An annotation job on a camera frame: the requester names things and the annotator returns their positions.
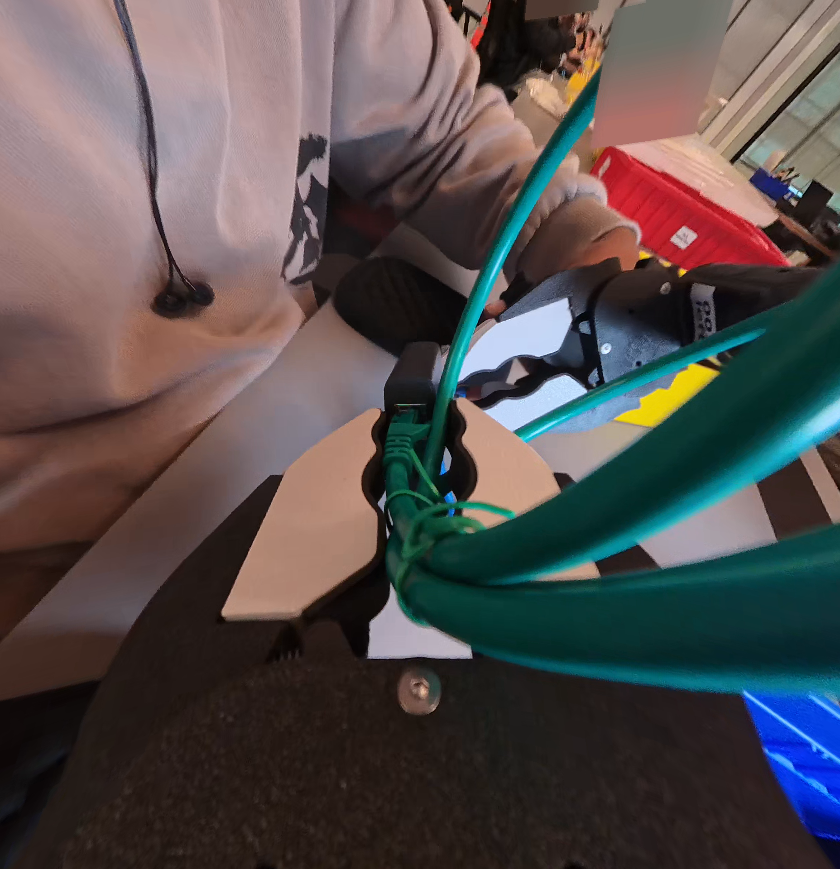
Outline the black textured pad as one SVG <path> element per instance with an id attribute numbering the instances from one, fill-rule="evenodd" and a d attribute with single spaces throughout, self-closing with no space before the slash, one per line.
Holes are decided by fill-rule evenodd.
<path id="1" fill-rule="evenodd" d="M 467 300 L 413 264 L 369 258 L 341 277 L 333 307 L 355 332 L 400 356 L 415 342 L 449 345 Z"/>

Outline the blue plastic bin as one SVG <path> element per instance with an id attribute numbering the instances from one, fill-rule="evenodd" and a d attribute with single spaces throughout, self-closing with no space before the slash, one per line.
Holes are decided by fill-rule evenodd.
<path id="1" fill-rule="evenodd" d="M 744 692 L 764 754 L 795 812 L 840 845 L 840 702 L 827 694 Z"/>

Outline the dark ethernet port hub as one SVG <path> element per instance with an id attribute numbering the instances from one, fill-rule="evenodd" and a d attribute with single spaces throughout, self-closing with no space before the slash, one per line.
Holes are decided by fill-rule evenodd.
<path id="1" fill-rule="evenodd" d="M 442 348 L 436 342 L 410 342 L 384 384 L 387 416 L 415 411 L 422 420 L 431 417 L 442 376 Z"/>

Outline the person's left forearm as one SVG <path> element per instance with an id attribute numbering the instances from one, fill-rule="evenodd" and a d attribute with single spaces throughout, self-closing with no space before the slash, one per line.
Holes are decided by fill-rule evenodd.
<path id="1" fill-rule="evenodd" d="M 479 269 L 539 149 L 442 2 L 335 2 L 330 176 Z"/>

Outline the light grey hoodie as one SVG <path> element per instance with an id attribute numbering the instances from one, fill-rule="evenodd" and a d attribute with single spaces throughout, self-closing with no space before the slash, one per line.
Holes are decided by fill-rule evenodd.
<path id="1" fill-rule="evenodd" d="M 0 2 L 0 553 L 95 540 L 282 352 L 330 176 L 335 2 Z"/>

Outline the person's left hand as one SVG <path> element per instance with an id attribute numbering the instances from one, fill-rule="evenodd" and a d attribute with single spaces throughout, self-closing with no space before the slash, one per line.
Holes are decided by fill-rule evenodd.
<path id="1" fill-rule="evenodd" d="M 633 270 L 639 260 L 639 236 L 629 227 L 610 230 L 593 242 L 583 246 L 566 268 L 589 267 L 617 260 L 621 270 Z"/>

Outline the yellow plastic bin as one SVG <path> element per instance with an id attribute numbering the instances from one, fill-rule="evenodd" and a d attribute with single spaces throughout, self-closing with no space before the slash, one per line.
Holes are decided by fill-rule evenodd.
<path id="1" fill-rule="evenodd" d="M 693 363 L 683 369 L 668 387 L 655 389 L 641 398 L 639 406 L 615 421 L 642 429 L 653 429 L 672 416 L 705 388 L 721 371 L 717 357 Z"/>

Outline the black wired earphones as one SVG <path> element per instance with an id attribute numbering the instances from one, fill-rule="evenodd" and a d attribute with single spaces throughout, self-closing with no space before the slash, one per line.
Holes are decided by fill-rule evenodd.
<path id="1" fill-rule="evenodd" d="M 160 166 L 157 149 L 154 106 L 149 81 L 144 71 L 143 60 L 138 48 L 134 28 L 126 2 L 112 1 L 124 43 L 129 51 L 135 87 L 143 119 L 144 163 L 147 179 L 149 207 L 154 227 L 165 256 L 167 278 L 163 289 L 152 302 L 153 311 L 163 318 L 178 318 L 197 309 L 206 309 L 215 299 L 215 292 L 207 282 L 192 282 L 184 274 L 170 246 L 163 224 L 163 216 L 158 201 Z"/>

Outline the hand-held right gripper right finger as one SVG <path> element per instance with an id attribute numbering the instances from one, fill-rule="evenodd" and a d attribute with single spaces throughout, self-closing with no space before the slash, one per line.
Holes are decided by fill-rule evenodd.
<path id="1" fill-rule="evenodd" d="M 466 399 L 450 412 L 451 487 L 460 501 L 520 516 L 561 493 L 553 470 L 516 434 Z"/>

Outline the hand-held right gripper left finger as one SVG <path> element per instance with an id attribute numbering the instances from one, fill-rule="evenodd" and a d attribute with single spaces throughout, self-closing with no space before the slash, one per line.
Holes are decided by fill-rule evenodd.
<path id="1" fill-rule="evenodd" d="M 378 565 L 385 419 L 371 408 L 288 467 L 222 606 L 224 621 L 299 620 Z"/>

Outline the thin green twist tie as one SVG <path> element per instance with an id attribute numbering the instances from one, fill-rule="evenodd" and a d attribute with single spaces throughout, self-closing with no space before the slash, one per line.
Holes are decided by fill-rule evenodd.
<path id="1" fill-rule="evenodd" d="M 513 510 L 483 501 L 432 501 L 406 485 L 394 488 L 387 483 L 385 494 L 384 511 L 390 519 L 392 530 L 396 529 L 393 507 L 401 516 L 405 501 L 412 506 L 421 505 L 412 516 L 408 516 L 405 532 L 398 533 L 402 542 L 396 546 L 395 568 L 390 577 L 396 599 L 403 609 L 407 608 L 403 593 L 408 577 L 419 569 L 421 559 L 442 540 L 473 535 L 486 529 L 486 525 L 473 513 L 488 514 L 503 520 L 512 520 L 516 516 Z"/>

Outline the red plastic bin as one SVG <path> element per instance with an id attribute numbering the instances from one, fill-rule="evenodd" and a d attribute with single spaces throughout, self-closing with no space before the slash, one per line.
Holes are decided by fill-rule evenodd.
<path id="1" fill-rule="evenodd" d="M 762 229 L 620 148 L 604 148 L 591 174 L 610 207 L 639 225 L 643 247 L 678 267 L 789 266 Z"/>

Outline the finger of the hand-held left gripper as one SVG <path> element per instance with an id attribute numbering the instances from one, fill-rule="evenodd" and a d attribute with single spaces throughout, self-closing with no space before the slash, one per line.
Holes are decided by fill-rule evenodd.
<path id="1" fill-rule="evenodd" d="M 492 375 L 518 358 L 541 359 L 556 352 L 570 330 L 569 299 L 559 299 L 508 320 L 486 320 L 473 332 L 461 365 L 461 383 Z"/>
<path id="2" fill-rule="evenodd" d="M 568 374 L 550 377 L 538 385 L 500 391 L 484 400 L 484 413 L 504 428 L 517 429 L 587 395 L 588 390 Z"/>

